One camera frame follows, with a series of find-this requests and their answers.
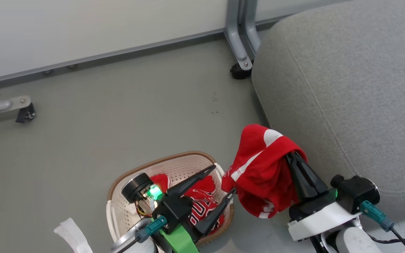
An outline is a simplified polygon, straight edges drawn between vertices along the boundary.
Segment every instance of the red garment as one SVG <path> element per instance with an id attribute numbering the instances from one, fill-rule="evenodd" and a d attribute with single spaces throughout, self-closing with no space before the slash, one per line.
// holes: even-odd
<path id="1" fill-rule="evenodd" d="M 291 139 L 261 125 L 243 129 L 232 166 L 224 174 L 221 189 L 237 188 L 238 198 L 250 214 L 271 218 L 298 202 L 285 155 L 306 154 Z"/>
<path id="2" fill-rule="evenodd" d="M 152 176 L 151 180 L 158 186 L 162 192 L 166 192 L 172 185 L 172 180 L 165 174 Z M 194 184 L 184 195 L 193 199 L 192 214 L 189 216 L 190 222 L 195 225 L 214 210 L 218 203 L 213 197 L 215 194 L 215 183 L 212 176 L 206 176 L 204 179 Z M 225 216 L 218 219 L 210 234 L 217 231 L 225 222 Z"/>

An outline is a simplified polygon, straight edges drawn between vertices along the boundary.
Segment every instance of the gray ottoman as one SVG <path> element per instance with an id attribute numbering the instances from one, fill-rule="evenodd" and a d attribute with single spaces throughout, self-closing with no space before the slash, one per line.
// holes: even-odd
<path id="1" fill-rule="evenodd" d="M 405 0 L 357 0 L 286 18 L 270 29 L 252 80 L 273 129 L 310 165 L 360 175 L 380 207 L 405 219 Z"/>

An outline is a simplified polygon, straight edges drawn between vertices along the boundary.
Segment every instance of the whiteboard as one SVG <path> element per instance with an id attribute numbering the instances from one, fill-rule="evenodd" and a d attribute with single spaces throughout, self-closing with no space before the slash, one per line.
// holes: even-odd
<path id="1" fill-rule="evenodd" d="M 257 20 L 337 1 L 259 0 Z M 0 0 L 0 80 L 221 31 L 226 8 L 227 0 Z"/>

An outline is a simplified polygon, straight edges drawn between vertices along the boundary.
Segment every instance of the metal stand leg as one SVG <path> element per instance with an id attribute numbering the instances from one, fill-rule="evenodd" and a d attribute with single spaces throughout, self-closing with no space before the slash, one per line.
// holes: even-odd
<path id="1" fill-rule="evenodd" d="M 228 0 L 228 12 L 226 15 L 225 35 L 229 42 L 235 58 L 240 65 L 241 70 L 248 71 L 252 68 L 251 60 L 243 47 L 240 33 L 238 32 L 238 10 L 240 0 Z"/>
<path id="2" fill-rule="evenodd" d="M 16 122 L 24 123 L 31 121 L 35 117 L 34 105 L 29 96 L 20 96 L 16 98 L 0 101 L 0 113 L 20 109 Z"/>
<path id="3" fill-rule="evenodd" d="M 260 38 L 256 30 L 257 0 L 242 0 L 244 4 L 241 24 L 251 51 L 256 56 L 260 47 Z"/>

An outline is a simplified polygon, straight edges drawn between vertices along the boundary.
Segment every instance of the green led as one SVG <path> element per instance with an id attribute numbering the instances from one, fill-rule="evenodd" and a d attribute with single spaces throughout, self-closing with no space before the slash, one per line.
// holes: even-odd
<path id="1" fill-rule="evenodd" d="M 147 192 L 148 196 L 151 197 L 153 200 L 160 200 L 162 198 L 162 191 L 156 185 L 153 185 L 149 191 Z"/>

